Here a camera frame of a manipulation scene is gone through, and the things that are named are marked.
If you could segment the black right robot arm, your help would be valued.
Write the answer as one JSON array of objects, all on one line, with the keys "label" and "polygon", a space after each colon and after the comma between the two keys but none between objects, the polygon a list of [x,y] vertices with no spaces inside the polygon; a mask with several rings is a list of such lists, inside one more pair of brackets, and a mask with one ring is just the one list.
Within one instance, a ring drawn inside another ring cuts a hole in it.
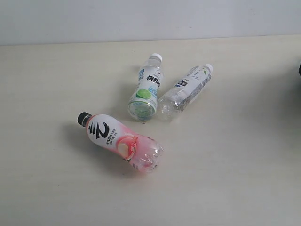
[{"label": "black right robot arm", "polygon": [[298,73],[299,73],[299,75],[300,75],[300,77],[301,77],[301,62],[300,62],[300,66],[299,66]]}]

